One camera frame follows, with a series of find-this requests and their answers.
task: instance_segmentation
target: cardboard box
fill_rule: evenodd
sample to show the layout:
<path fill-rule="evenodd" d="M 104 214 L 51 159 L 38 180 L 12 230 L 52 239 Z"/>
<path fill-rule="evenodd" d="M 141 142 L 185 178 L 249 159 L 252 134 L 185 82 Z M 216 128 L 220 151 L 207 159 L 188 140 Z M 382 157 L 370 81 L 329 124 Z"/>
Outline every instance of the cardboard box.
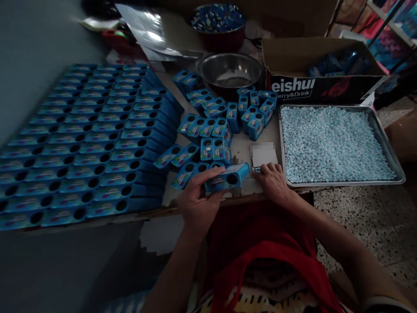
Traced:
<path fill-rule="evenodd" d="M 366 75 L 308 77 L 308 68 L 328 53 L 336 57 L 356 50 L 371 61 Z M 310 37 L 263 39 L 266 87 L 278 93 L 278 103 L 358 104 L 388 77 L 364 45 L 351 39 Z"/>

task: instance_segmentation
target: stainless steel bowl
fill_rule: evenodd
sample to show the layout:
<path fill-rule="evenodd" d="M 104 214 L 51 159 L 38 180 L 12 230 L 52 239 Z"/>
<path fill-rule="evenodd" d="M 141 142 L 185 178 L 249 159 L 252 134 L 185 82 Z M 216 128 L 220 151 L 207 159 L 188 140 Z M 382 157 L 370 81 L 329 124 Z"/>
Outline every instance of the stainless steel bowl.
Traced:
<path fill-rule="evenodd" d="M 239 53 L 219 53 L 202 59 L 200 76 L 211 89 L 228 101 L 235 101 L 236 90 L 259 81 L 262 67 L 257 60 Z"/>

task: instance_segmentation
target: metal tray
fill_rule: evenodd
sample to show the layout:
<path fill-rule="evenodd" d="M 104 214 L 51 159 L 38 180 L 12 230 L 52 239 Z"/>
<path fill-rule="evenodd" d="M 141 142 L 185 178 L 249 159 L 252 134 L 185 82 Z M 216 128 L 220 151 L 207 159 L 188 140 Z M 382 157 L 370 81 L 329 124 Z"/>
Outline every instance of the metal tray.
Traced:
<path fill-rule="evenodd" d="M 382 151 L 391 169 L 396 173 L 395 180 L 352 180 L 344 182 L 321 182 L 321 183 L 291 183 L 287 178 L 287 169 L 285 166 L 285 147 L 284 147 L 284 134 L 282 131 L 282 116 L 281 109 L 283 107 L 328 107 L 329 105 L 308 105 L 308 104 L 284 104 L 278 109 L 279 118 L 279 132 L 281 136 L 281 155 L 282 155 L 282 169 L 284 171 L 285 180 L 291 187 L 320 187 L 320 186 L 363 186 L 363 185 L 399 185 L 405 182 L 405 174 L 397 159 L 396 154 L 391 148 L 390 142 L 385 134 L 381 124 L 373 109 L 370 107 L 361 106 L 332 106 L 340 109 L 344 109 L 351 112 L 365 112 L 369 115 L 369 124 L 374 131 L 374 136 L 381 145 Z"/>

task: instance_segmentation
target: tile floor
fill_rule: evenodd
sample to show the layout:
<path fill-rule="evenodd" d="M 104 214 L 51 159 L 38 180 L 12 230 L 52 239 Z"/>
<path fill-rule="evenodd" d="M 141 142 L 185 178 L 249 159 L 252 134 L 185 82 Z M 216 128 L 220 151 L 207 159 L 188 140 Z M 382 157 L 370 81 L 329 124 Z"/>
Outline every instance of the tile floor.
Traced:
<path fill-rule="evenodd" d="M 407 98 L 378 112 L 383 127 L 415 108 Z M 404 186 L 356 186 L 314 193 L 315 206 L 350 230 L 398 282 L 417 291 L 417 208 Z M 341 269 L 321 246 L 328 273 Z"/>

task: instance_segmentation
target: cardboard flap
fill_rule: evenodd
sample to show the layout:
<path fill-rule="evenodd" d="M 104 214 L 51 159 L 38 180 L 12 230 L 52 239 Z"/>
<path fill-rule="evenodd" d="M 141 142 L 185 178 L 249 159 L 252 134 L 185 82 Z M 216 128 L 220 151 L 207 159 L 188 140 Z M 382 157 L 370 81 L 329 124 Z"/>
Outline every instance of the cardboard flap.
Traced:
<path fill-rule="evenodd" d="M 324 36 L 338 0 L 235 0 L 248 20 L 256 20 L 276 37 Z M 188 19 L 193 10 L 215 0 L 161 0 L 162 7 Z"/>

